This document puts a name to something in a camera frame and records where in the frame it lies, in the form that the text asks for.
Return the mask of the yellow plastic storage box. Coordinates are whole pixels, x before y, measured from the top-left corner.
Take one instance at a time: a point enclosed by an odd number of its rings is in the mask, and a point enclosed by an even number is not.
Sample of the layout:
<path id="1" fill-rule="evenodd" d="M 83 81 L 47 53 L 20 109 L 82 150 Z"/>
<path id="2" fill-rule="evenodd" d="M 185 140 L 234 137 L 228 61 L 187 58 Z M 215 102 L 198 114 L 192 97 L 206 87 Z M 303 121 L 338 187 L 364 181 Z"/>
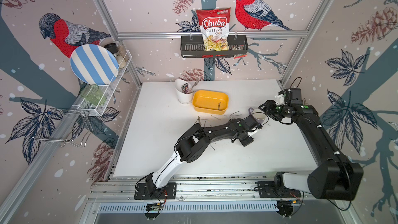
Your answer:
<path id="1" fill-rule="evenodd" d="M 223 115 L 228 109 L 229 96 L 223 92 L 198 90 L 192 104 L 197 112 Z"/>

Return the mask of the purple ceramic mug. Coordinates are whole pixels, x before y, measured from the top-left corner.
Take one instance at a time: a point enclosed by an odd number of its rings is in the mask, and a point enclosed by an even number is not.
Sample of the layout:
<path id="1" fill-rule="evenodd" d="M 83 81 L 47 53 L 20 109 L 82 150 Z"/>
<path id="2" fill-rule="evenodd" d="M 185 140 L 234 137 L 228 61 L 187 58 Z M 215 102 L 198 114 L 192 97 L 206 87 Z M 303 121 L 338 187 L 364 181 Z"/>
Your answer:
<path id="1" fill-rule="evenodd" d="M 264 124 L 268 121 L 268 116 L 265 112 L 263 112 L 261 109 L 259 108 L 252 108 L 250 107 L 248 109 L 248 113 L 249 115 L 253 116 L 254 119 L 260 123 L 260 124 Z"/>

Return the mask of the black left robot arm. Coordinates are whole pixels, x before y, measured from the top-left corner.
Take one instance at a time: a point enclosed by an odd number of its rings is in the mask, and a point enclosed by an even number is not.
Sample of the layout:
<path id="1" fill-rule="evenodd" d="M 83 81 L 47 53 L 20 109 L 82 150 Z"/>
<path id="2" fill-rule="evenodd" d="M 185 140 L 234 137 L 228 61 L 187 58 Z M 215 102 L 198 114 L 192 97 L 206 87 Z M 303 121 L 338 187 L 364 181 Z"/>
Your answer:
<path id="1" fill-rule="evenodd" d="M 254 141 L 252 136 L 261 129 L 262 124 L 251 115 L 244 119 L 230 119 L 214 127 L 194 124 L 177 140 L 169 160 L 159 170 L 147 175 L 145 184 L 148 193 L 153 195 L 162 190 L 183 163 L 198 160 L 211 143 L 227 139 L 233 143 L 238 140 L 246 147 Z"/>

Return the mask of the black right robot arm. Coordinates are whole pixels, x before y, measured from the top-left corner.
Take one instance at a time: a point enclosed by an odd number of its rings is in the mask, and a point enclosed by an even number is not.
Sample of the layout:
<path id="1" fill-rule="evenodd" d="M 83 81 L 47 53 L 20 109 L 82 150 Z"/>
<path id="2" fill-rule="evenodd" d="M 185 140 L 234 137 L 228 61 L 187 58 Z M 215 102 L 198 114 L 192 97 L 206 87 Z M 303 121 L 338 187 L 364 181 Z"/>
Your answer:
<path id="1" fill-rule="evenodd" d="M 285 188 L 310 193 L 316 199 L 352 201 L 363 177 L 363 168 L 352 163 L 334 144 L 321 124 L 318 112 L 301 99 L 300 89 L 279 92 L 277 100 L 259 106 L 270 119 L 290 118 L 300 129 L 317 168 L 308 175 L 279 172 L 275 183 Z"/>

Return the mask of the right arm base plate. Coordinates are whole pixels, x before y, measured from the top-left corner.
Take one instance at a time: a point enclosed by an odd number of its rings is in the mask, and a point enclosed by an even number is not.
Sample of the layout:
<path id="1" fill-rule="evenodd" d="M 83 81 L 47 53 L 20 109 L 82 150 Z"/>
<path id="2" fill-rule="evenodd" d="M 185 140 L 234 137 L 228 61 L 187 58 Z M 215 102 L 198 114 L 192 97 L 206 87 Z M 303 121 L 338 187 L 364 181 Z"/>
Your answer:
<path id="1" fill-rule="evenodd" d="M 283 182 L 284 172 L 277 172 L 273 181 L 258 181 L 257 191 L 260 198 L 295 198 L 298 199 L 302 196 L 301 192 L 294 189 L 289 189 Z"/>

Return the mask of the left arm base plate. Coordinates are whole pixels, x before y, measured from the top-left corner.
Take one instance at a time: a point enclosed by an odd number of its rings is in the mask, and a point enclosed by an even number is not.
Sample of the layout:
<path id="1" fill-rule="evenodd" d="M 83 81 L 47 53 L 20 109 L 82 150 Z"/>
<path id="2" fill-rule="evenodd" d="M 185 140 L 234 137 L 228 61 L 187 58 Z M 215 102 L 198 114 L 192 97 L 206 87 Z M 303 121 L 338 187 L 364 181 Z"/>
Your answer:
<path id="1" fill-rule="evenodd" d="M 174 200 L 177 184 L 168 183 L 163 188 L 157 188 L 152 180 L 152 173 L 139 179 L 135 185 L 135 200 Z"/>

